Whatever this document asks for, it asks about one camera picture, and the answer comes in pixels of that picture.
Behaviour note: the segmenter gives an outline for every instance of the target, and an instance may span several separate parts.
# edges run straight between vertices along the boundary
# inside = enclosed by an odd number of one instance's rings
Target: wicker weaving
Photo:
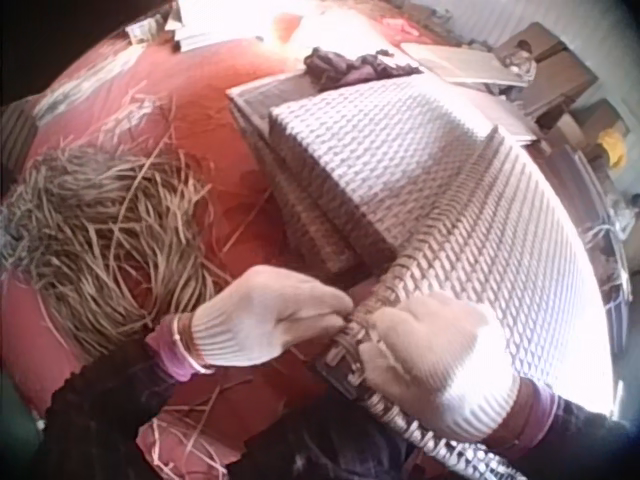
[[[227,93],[231,113],[269,179],[292,245],[322,277],[355,267],[359,263],[356,253],[266,141],[270,109],[315,95],[315,87],[304,74],[285,74],[241,85]]]
[[[491,129],[452,89],[418,75],[272,109],[271,144],[375,271],[395,260]]]
[[[481,447],[436,438],[362,383],[356,345],[367,335],[363,319],[381,306],[436,289],[496,310],[519,374],[582,403],[589,392],[611,386],[605,312],[586,252],[531,159],[500,131],[489,135],[446,194],[434,200],[407,248],[318,367],[453,471],[467,478],[516,478]],[[589,388],[579,392],[568,372],[575,376],[583,369]]]

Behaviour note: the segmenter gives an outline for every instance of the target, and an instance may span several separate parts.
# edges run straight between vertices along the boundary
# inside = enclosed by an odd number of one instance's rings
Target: dark cloth
[[[337,392],[251,438],[231,480],[400,480],[413,445]]]
[[[307,74],[321,91],[422,73],[416,66],[395,65],[385,61],[384,57],[390,59],[393,56],[386,50],[379,50],[375,54],[361,55],[350,60],[339,53],[315,47],[305,57],[304,65]]]
[[[52,397],[34,478],[159,479],[136,437],[174,384],[143,340],[84,367]],[[231,480],[400,479],[413,447],[335,395],[286,414],[249,440],[247,453],[228,467]],[[513,465],[530,480],[621,478],[613,472],[621,455],[631,453],[627,442],[624,426],[560,399],[547,435]]]
[[[175,384],[144,340],[123,344],[85,366],[51,398],[33,478],[159,479],[136,438]]]

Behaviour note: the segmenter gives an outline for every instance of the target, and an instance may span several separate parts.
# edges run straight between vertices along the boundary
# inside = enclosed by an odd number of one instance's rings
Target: hand
[[[495,313],[435,292],[372,315],[360,346],[371,387],[450,440],[479,441],[507,416],[519,377]]]
[[[181,337],[201,365],[257,365],[298,342],[336,333],[352,309],[346,293],[318,280],[257,266],[201,305]]]

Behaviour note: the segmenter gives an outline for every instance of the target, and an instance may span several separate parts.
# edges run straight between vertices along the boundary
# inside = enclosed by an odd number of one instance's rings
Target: left hand
[[[262,265],[201,305],[180,336],[203,367],[257,365],[298,342],[336,333],[352,309],[353,302],[340,290]]]

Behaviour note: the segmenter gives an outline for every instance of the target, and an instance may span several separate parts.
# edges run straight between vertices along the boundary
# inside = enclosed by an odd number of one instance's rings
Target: loose fiber
[[[226,281],[202,246],[208,188],[177,153],[47,152],[0,209],[0,266],[30,280],[91,360]]]

